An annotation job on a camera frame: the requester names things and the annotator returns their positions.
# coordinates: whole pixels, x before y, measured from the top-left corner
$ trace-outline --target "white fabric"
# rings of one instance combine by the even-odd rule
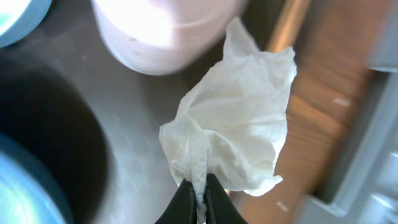
[[[282,177],[274,167],[287,134],[286,106],[296,75],[291,47],[261,52],[234,18],[226,28],[224,57],[160,127],[160,142],[179,184],[192,182],[203,221],[206,174],[225,189],[260,196]]]

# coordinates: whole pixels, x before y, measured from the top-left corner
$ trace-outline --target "brown wooden surface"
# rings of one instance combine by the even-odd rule
[[[262,197],[242,196],[248,223],[291,223],[300,199],[327,174],[374,75],[366,60],[391,2],[336,0],[323,9],[301,55],[287,109],[288,135],[276,167],[284,181]]]

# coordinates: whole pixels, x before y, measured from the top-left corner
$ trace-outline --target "white container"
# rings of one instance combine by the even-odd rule
[[[148,75],[186,67],[224,34],[246,0],[92,0],[99,32],[123,65]]]

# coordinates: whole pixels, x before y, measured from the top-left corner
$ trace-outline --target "tissue paper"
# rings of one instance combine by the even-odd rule
[[[176,183],[192,182],[204,221],[206,174],[225,189],[260,196],[282,181],[274,168],[287,134],[296,75],[291,47],[261,52],[241,21],[226,28],[224,57],[181,100],[160,142]]]

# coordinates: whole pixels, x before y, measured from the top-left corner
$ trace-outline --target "crumpled tissue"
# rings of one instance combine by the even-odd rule
[[[204,221],[206,175],[225,189],[260,196],[282,181],[275,164],[287,134],[286,107],[296,76],[291,47],[260,51],[239,18],[226,28],[222,61],[181,100],[160,143],[176,183],[193,184]]]

